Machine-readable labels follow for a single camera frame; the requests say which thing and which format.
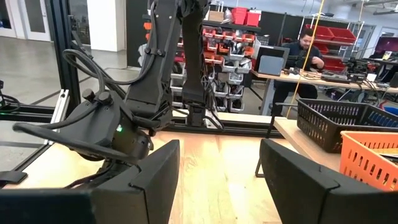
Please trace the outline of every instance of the orange plastic basket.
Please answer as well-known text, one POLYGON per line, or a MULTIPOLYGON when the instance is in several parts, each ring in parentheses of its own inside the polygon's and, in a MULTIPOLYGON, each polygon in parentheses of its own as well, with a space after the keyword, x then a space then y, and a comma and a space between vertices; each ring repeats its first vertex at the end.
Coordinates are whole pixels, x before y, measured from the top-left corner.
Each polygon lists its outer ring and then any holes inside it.
POLYGON ((398 165, 379 154, 398 154, 398 133, 342 131, 340 172, 385 191, 398 190, 398 165))

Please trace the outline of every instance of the metal shelving rack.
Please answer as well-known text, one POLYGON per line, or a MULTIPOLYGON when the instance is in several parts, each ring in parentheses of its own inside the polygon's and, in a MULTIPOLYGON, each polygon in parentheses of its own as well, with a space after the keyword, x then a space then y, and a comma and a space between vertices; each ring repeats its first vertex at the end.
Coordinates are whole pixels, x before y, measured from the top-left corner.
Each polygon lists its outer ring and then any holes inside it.
MULTIPOLYGON (((298 33, 298 39, 300 38, 301 31, 304 26, 304 22, 306 19, 311 19, 311 27, 314 25, 316 19, 318 17, 318 14, 313 14, 310 16, 304 16, 303 21, 301 23, 300 27, 300 32, 298 33)), ((338 55, 340 55, 340 52, 344 52, 343 56, 337 56, 337 55, 323 55, 324 58, 333 58, 333 59, 341 59, 344 60, 345 58, 350 58, 353 52, 356 52, 357 46, 356 43, 358 41, 359 34, 362 31, 364 22, 363 21, 348 21, 346 19, 339 19, 339 18, 334 18, 334 17, 328 17, 328 16, 320 16, 320 21, 328 21, 328 22, 339 22, 339 23, 344 23, 347 24, 347 29, 351 31, 355 31, 356 26, 358 26, 358 33, 356 34, 356 40, 354 43, 345 43, 345 42, 338 42, 338 41, 332 41, 332 40, 317 40, 315 39, 315 43, 322 43, 322 44, 328 44, 328 45, 339 45, 340 49, 338 51, 338 55), (352 47, 351 53, 347 55, 347 51, 349 51, 349 48, 352 47)))

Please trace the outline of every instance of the concrete floor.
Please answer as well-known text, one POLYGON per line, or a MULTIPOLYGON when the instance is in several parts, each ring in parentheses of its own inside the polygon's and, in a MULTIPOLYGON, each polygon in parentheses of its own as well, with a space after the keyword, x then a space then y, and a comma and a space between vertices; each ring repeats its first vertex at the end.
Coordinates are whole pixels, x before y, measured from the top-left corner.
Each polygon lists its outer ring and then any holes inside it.
MULTIPOLYGON (((137 70, 126 70, 126 51, 92 52, 95 60, 115 80, 132 80, 137 77, 137 70)), ((60 91, 57 61, 53 45, 49 42, 18 40, 0 37, 0 80, 4 81, 5 95, 11 95, 21 103, 43 106, 55 106, 60 91)), ((79 72, 80 90, 98 89, 98 81, 88 78, 79 72)), ((255 83, 253 89, 261 96, 264 94, 264 84, 255 83)), ((327 99, 322 93, 319 99, 327 99)), ((261 101, 255 94, 245 89, 243 95, 244 113, 259 114, 261 101)), ((294 119, 296 112, 291 112, 289 118, 294 119)), ((12 131, 10 121, 0 121, 0 171, 11 170, 18 163, 31 155, 43 139, 12 131)))

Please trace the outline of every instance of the red storage bin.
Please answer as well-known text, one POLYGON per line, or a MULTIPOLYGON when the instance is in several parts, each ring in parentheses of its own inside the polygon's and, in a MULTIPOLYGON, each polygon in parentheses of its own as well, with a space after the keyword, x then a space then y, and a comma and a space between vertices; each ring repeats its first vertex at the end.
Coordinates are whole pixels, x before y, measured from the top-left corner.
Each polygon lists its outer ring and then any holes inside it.
POLYGON ((348 29, 333 28, 333 27, 329 27, 329 29, 330 32, 335 36, 333 38, 334 41, 352 44, 356 40, 354 34, 348 29))
MULTIPOLYGON (((305 25, 306 28, 311 28, 310 24, 305 25)), ((330 31, 329 27, 323 27, 323 26, 318 26, 317 27, 317 33, 315 34, 316 39, 320 40, 333 40, 335 36, 332 34, 330 31)))
POLYGON ((326 44, 313 43, 313 45, 318 47, 321 54, 327 54, 329 52, 329 49, 326 46, 326 44))
POLYGON ((246 18, 246 25, 257 27, 259 26, 259 19, 260 19, 259 13, 248 12, 248 16, 246 18))
POLYGON ((246 20, 246 14, 248 9, 242 7, 236 7, 232 9, 232 16, 234 18, 234 24, 243 25, 246 20))
POLYGON ((340 59, 323 58, 323 61, 325 63, 325 67, 323 67, 323 69, 325 70, 342 72, 345 68, 340 59))

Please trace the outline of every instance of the workbench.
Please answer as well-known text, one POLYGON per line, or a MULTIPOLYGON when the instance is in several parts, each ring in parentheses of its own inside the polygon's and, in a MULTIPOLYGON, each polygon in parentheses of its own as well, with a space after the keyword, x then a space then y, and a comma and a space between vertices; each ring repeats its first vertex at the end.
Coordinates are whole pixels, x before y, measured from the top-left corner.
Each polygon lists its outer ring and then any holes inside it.
MULTIPOLYGON (((262 103, 261 103, 261 111, 260 115, 267 116, 268 115, 268 107, 270 103, 272 103, 272 99, 274 97, 274 80, 277 81, 282 81, 282 82, 294 82, 297 83, 299 80, 300 75, 294 75, 294 76, 289 76, 286 75, 284 72, 280 73, 280 76, 275 76, 275 75, 268 75, 268 74, 262 74, 258 73, 255 71, 252 71, 252 74, 257 76, 258 78, 265 78, 267 79, 266 81, 266 88, 264 90, 264 96, 262 97, 262 103)), ((318 85, 318 86, 330 86, 330 87, 342 87, 342 88, 349 88, 349 89, 355 89, 359 90, 361 89, 358 84, 355 83, 337 83, 337 82, 326 82, 324 80, 316 79, 316 78, 305 78, 301 77, 300 83, 302 84, 312 84, 312 85, 318 85)), ((370 90, 370 88, 366 85, 361 85, 362 90, 370 90)), ((385 91, 385 89, 376 87, 377 90, 380 91, 385 91)), ((387 89, 388 93, 398 93, 398 88, 388 88, 387 89)))
MULTIPOLYGON (((269 123, 271 119, 219 114, 222 119, 258 123, 269 123)), ((276 118, 276 126, 284 126, 279 121, 292 124, 286 118, 276 118)), ((289 144, 289 139, 296 138, 273 140, 298 152, 289 144)), ((154 148, 172 139, 180 140, 181 158, 170 223, 281 223, 266 181, 255 178, 253 173, 261 138, 159 132, 152 138, 154 148)), ((329 158, 317 158, 322 155, 314 156, 301 144, 297 146, 316 161, 330 162, 329 158)), ((54 144, 24 169, 28 178, 19 185, 7 185, 5 189, 64 187, 94 174, 101 165, 102 162, 87 161, 69 148, 54 144)))

